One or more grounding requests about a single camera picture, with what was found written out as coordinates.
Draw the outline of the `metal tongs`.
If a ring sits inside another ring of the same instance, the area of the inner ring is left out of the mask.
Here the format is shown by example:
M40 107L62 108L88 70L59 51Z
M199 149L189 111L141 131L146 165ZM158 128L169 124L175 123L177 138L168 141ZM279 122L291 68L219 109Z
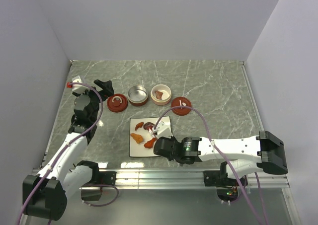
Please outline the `metal tongs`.
M154 134L153 131L149 131L149 133L150 133L150 135L151 135L152 138L155 138L155 139L157 140L157 137L156 137L156 135Z

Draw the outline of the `dark red curved sausage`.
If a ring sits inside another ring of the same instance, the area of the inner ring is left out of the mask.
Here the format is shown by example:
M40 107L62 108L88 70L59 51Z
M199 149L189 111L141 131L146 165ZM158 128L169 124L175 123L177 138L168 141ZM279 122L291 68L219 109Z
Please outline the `dark red curved sausage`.
M149 127L149 126L153 126L153 128L154 128L155 124L152 123L152 122L146 122L146 123L144 124L143 128L148 131L148 127Z

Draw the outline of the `brown meat slice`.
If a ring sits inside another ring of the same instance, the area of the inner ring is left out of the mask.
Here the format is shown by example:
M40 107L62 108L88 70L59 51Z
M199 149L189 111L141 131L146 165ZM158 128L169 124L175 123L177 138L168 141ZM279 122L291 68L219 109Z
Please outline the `brown meat slice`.
M159 91L159 90L156 90L155 91L155 96L156 96L156 99L162 100L163 92Z

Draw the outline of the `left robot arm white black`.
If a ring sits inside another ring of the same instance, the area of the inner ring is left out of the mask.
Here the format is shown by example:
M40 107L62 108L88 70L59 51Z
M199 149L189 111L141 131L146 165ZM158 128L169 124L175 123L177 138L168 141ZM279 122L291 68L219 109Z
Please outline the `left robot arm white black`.
M74 169L75 159L87 148L103 113L103 102L114 95L112 82L94 81L96 90L77 76L67 83L76 97L71 126L64 142L36 175L27 175L22 183L22 215L59 220L67 206L68 198L84 185L102 187L98 163L81 161Z

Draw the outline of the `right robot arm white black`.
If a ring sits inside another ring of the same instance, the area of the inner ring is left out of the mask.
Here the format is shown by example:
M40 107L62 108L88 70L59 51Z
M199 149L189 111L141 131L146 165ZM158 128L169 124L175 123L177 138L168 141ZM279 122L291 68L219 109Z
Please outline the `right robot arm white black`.
M188 165L223 159L226 166L219 172L219 180L225 185L255 172L288 173L284 143L269 131L243 139L185 137L178 142L175 137L161 137L154 145L154 154Z

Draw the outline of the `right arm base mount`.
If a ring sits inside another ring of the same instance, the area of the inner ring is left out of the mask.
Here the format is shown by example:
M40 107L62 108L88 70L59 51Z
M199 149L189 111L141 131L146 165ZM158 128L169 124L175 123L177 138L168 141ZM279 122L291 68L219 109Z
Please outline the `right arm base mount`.
M243 177L248 174L248 165L244 163L239 165L236 161L232 161L231 165L235 169L239 180L243 185ZM222 162L219 170L204 170L203 180L205 187L232 188L238 185L236 177L227 162Z

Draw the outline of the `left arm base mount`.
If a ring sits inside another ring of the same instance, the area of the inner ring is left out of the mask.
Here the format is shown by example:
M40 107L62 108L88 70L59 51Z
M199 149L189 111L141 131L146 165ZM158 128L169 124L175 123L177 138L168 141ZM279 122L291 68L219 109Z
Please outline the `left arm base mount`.
M84 165L92 169L92 179L85 185L112 185L115 186L116 173L115 171L101 171L98 163L82 160L77 165ZM89 190L87 188L81 191L81 198L85 202L99 201L102 197L102 187Z

